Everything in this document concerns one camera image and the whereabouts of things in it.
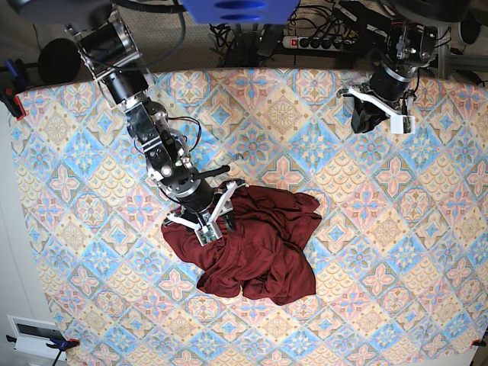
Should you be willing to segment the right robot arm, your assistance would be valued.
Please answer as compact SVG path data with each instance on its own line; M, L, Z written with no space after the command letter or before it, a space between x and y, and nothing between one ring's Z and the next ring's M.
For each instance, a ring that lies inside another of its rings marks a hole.
M147 96L144 72L149 67L120 16L114 1L10 1L20 16L33 22L61 24L74 38L83 63L112 108L127 118L128 133L140 143L149 178L178 205L164 224L177 223L194 231L206 244L222 236L217 221L226 230L236 228L231 197L241 180L213 188L207 178L230 170L199 172L182 133L169 126L167 110Z

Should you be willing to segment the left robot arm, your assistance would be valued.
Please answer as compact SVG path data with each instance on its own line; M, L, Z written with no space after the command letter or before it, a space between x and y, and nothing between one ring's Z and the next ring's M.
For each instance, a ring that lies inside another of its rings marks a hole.
M416 99L410 82L434 59L442 36L440 27L466 17L469 1L390 1L393 13L387 28L386 49L367 82L339 92L354 101L351 126L354 133L368 133L385 120L394 134L414 134L416 118L409 108Z

